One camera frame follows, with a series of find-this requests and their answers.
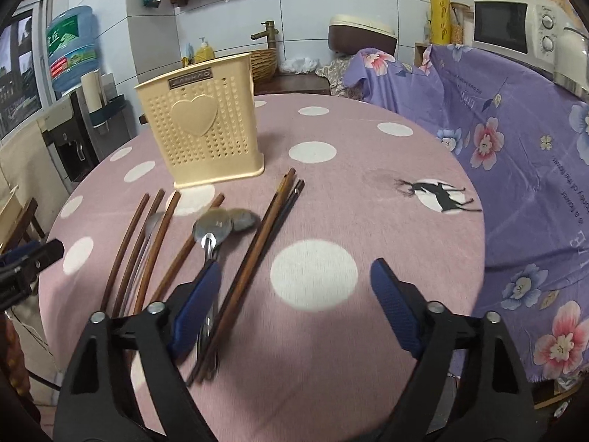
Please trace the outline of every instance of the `yellow plastic basket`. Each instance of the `yellow plastic basket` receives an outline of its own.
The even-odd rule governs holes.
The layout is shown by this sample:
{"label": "yellow plastic basket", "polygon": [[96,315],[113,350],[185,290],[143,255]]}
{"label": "yellow plastic basket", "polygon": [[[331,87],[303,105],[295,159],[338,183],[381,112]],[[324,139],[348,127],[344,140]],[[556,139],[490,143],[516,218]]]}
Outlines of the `yellow plastic basket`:
{"label": "yellow plastic basket", "polygon": [[135,87],[176,189],[264,172],[250,66],[244,53]]}

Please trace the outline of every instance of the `microwave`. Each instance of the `microwave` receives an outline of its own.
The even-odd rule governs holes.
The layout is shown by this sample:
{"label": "microwave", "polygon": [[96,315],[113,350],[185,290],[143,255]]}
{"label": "microwave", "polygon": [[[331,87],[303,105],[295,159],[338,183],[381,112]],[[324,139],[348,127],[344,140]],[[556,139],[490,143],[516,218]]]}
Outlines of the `microwave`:
{"label": "microwave", "polygon": [[541,73],[554,73],[558,37],[569,21],[549,0],[474,0],[472,45],[525,64]]}

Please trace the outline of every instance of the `table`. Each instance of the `table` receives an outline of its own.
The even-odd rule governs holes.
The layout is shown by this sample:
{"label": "table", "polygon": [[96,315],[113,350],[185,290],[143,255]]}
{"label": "table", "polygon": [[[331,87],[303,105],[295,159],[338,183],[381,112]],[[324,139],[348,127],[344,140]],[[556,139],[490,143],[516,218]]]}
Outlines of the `table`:
{"label": "table", "polygon": [[[466,188],[469,207],[480,201],[440,141],[388,110],[318,95],[269,95],[256,106],[264,174],[185,190],[147,300],[215,194],[225,193],[224,207],[263,214],[296,168],[304,192],[260,267],[219,374],[191,393],[221,442],[346,440],[387,418],[414,365],[372,293],[371,263],[384,257],[401,280],[457,313],[470,312],[482,284],[482,213],[441,213],[431,195],[400,192],[398,180],[445,181]],[[147,129],[80,184],[55,222],[49,237],[63,241],[66,256],[41,275],[39,302],[61,367],[99,307],[143,193],[160,187],[171,194],[173,181]],[[222,294],[251,237],[223,245]],[[195,248],[176,282],[192,280],[202,258]],[[192,364],[191,356],[181,372]],[[139,363],[132,379],[146,423],[161,430]]]}
{"label": "table", "polygon": [[329,80],[314,73],[305,75],[275,75],[269,81],[254,84],[254,93],[260,95],[278,95],[285,93],[309,93],[330,95]]}

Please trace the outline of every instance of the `bronze faucet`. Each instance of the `bronze faucet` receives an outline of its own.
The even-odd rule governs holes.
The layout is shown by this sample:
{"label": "bronze faucet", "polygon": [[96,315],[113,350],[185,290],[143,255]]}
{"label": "bronze faucet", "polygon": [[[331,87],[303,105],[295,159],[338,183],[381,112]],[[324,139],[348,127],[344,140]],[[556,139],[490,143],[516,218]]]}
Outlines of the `bronze faucet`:
{"label": "bronze faucet", "polygon": [[261,33],[256,33],[255,35],[251,35],[252,40],[259,40],[260,38],[267,37],[268,38],[268,48],[276,48],[276,35],[278,35],[278,30],[274,28],[274,20],[265,21],[264,23],[260,23],[261,25],[266,25],[266,31]]}

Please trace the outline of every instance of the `yellow roll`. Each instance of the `yellow roll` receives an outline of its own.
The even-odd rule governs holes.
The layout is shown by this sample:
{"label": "yellow roll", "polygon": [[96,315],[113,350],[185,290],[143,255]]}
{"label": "yellow roll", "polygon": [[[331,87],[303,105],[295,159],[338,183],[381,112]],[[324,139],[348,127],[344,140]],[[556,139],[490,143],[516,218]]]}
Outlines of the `yellow roll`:
{"label": "yellow roll", "polygon": [[435,45],[450,43],[450,0],[429,0],[432,6],[431,41]]}

